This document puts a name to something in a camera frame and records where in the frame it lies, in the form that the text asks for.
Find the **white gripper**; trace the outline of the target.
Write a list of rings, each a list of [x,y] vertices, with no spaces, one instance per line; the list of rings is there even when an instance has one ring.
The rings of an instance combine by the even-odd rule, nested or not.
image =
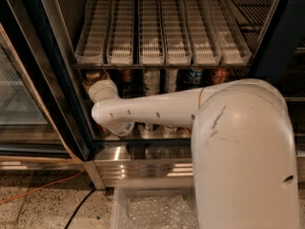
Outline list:
[[[112,80],[99,80],[89,88],[89,97],[93,103],[104,99],[115,99],[118,97],[118,90]]]

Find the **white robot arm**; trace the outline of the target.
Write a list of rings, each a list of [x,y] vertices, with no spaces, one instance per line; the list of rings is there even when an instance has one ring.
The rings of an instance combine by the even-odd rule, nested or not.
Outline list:
[[[123,99],[110,80],[89,89],[91,116],[119,136],[137,122],[188,128],[200,229],[299,229],[295,138],[271,84],[243,79]]]

